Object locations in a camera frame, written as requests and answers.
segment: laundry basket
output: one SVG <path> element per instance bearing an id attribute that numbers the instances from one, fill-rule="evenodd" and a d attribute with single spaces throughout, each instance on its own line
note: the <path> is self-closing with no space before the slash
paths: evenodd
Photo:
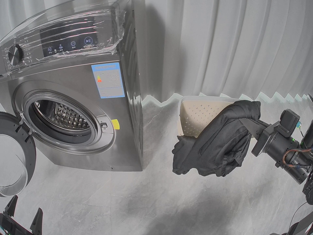
<path id="1" fill-rule="evenodd" d="M 238 100 L 219 96 L 183 96 L 178 105 L 178 135 L 197 138 L 226 106 Z"/>

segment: tile floor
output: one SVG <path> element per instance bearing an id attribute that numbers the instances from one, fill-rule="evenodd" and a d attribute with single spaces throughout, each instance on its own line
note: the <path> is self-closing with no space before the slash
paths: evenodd
<path id="1" fill-rule="evenodd" d="M 290 108 L 306 131 L 313 119 L 310 99 L 261 101 L 261 120 L 274 123 Z M 177 142 L 177 97 L 159 107 L 144 101 L 144 171 L 100 172 L 56 166 L 40 152 L 34 176 L 19 195 L 15 219 L 29 228 L 38 207 L 43 234 L 262 234 L 287 232 L 305 202 L 298 185 L 267 155 L 254 157 L 251 140 L 243 166 L 224 178 L 195 169 L 172 173 Z M 299 130 L 293 137 L 301 140 Z M 0 198 L 0 211 L 8 203 Z M 305 204 L 294 222 L 313 211 Z"/>

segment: white curtain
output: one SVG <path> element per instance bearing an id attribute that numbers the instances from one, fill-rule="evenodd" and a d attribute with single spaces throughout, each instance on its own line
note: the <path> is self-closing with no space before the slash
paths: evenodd
<path id="1" fill-rule="evenodd" d="M 0 0 L 0 38 L 68 0 Z M 135 0 L 143 95 L 313 93 L 313 0 Z"/>

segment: qr code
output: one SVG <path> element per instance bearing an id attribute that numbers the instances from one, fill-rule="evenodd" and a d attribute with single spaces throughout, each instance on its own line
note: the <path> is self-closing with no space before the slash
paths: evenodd
<path id="1" fill-rule="evenodd" d="M 119 72 L 108 72 L 109 82 L 119 81 Z"/>

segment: washing machine door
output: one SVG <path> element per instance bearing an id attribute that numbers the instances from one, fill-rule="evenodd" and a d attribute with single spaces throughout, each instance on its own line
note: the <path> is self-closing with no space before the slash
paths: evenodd
<path id="1" fill-rule="evenodd" d="M 32 178 L 36 147 L 29 128 L 6 112 L 0 112 L 0 140 L 0 197 L 11 197 Z"/>

